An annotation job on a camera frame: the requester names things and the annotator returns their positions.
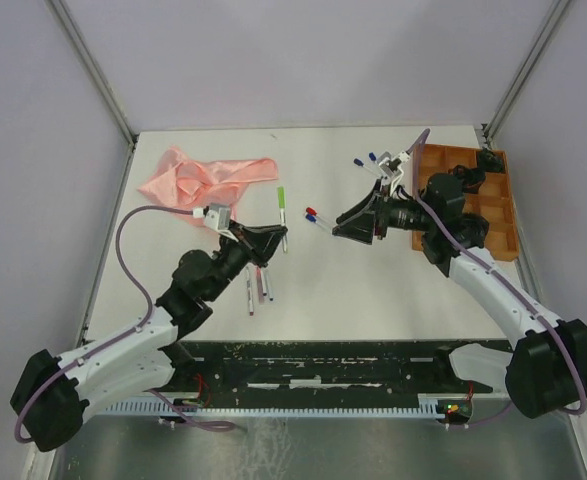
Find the pink translucent highlighter pen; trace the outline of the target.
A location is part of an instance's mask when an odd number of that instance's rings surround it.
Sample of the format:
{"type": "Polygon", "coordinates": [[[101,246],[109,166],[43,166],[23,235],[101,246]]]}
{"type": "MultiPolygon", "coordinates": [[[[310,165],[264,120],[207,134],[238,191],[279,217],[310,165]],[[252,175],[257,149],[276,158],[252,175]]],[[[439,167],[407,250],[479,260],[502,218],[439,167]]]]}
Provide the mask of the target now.
{"type": "Polygon", "coordinates": [[[255,276],[257,283],[258,302],[263,304],[266,298],[266,291],[263,283],[262,270],[259,267],[255,269],[255,276]]]}

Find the blue capped marker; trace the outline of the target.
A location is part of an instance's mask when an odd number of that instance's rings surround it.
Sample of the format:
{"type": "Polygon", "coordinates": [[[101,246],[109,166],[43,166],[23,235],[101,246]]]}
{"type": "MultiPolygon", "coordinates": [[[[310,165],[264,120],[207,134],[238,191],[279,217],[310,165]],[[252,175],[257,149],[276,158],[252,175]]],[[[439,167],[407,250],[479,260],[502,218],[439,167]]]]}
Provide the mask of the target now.
{"type": "Polygon", "coordinates": [[[305,215],[305,218],[306,218],[306,219],[307,219],[309,222],[311,222],[311,223],[313,223],[313,224],[317,225],[317,226],[318,226],[319,228],[321,228],[322,230],[324,230],[324,231],[328,232],[329,234],[332,234],[333,227],[332,227],[332,226],[331,226],[331,225],[330,225],[330,224],[329,224],[327,221],[325,221],[325,220],[321,219],[320,217],[318,217],[318,216],[316,216],[316,215],[312,215],[312,214],[309,214],[309,213],[307,213],[307,214],[305,215]]]}
{"type": "Polygon", "coordinates": [[[260,269],[259,270],[259,281],[260,281],[260,287],[261,287],[261,291],[262,291],[262,298],[263,299],[267,299],[268,298],[268,284],[267,284],[267,280],[266,280],[266,276],[265,276],[265,272],[264,270],[260,269]]]}
{"type": "Polygon", "coordinates": [[[273,286],[270,273],[267,269],[263,269],[263,278],[265,284],[265,292],[268,300],[270,302],[274,301],[274,294],[273,294],[273,286]]]}

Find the magenta capped whiteboard marker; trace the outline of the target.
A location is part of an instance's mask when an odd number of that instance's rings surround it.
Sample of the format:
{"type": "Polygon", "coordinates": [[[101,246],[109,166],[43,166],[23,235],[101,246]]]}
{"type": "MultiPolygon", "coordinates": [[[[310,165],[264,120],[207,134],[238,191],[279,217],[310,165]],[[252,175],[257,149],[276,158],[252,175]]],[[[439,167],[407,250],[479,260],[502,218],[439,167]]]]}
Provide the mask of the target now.
{"type": "Polygon", "coordinates": [[[249,316],[254,316],[254,298],[253,298],[253,289],[252,289],[252,279],[250,269],[248,267],[245,268],[245,276],[246,276],[246,292],[247,292],[247,308],[249,316]]]}

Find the lime green capped marker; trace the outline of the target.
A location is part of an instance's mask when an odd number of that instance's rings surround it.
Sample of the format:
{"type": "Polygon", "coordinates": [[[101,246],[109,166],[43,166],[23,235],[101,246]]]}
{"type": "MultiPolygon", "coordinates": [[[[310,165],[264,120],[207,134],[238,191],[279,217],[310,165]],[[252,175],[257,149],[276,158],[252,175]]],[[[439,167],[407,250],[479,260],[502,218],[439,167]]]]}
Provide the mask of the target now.
{"type": "MultiPolygon", "coordinates": [[[[277,196],[278,196],[278,208],[279,208],[279,217],[280,217],[280,224],[284,227],[287,226],[286,224],[286,199],[285,199],[285,190],[283,186],[277,187],[277,196]]],[[[282,249],[285,254],[288,253],[288,237],[285,233],[282,238],[282,249]]]]}

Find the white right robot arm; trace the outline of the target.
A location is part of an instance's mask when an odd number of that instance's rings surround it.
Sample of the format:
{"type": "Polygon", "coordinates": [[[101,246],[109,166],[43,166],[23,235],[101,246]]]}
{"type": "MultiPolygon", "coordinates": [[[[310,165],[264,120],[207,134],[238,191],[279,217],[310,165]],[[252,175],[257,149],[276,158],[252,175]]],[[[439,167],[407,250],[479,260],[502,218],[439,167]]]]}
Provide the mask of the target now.
{"type": "Polygon", "coordinates": [[[534,419],[555,410],[587,410],[587,325],[566,321],[515,286],[485,246],[488,221],[465,211],[463,182],[435,173],[409,195],[400,185],[377,180],[356,206],[337,217],[337,237],[371,244],[390,229],[421,233],[430,264],[464,289],[503,332],[511,350],[477,343],[451,350],[431,368],[440,389],[473,381],[508,394],[534,419]]]}

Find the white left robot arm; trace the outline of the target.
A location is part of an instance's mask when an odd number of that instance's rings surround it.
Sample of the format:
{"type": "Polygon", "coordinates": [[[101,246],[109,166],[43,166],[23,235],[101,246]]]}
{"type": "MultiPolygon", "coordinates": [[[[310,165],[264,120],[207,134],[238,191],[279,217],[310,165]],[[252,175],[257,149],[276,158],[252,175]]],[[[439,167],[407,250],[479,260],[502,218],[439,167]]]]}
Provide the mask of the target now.
{"type": "Polygon", "coordinates": [[[27,360],[10,399],[17,442],[42,452],[73,438],[99,411],[166,384],[188,387],[193,364],[171,348],[212,314],[214,302],[245,267],[267,266],[287,233],[281,225],[234,222],[213,253],[190,250],[149,311],[109,336],[62,354],[42,349],[27,360]]]}

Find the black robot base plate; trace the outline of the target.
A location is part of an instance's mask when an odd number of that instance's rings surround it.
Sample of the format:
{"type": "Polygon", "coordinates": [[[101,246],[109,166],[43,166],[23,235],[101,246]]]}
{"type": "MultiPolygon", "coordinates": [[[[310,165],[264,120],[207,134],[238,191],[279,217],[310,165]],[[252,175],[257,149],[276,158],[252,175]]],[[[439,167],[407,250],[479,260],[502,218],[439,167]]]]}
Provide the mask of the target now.
{"type": "Polygon", "coordinates": [[[418,395],[504,395],[451,371],[451,350],[477,343],[509,352],[506,342],[181,341],[167,394],[208,392],[211,407],[389,406],[418,395]]]}

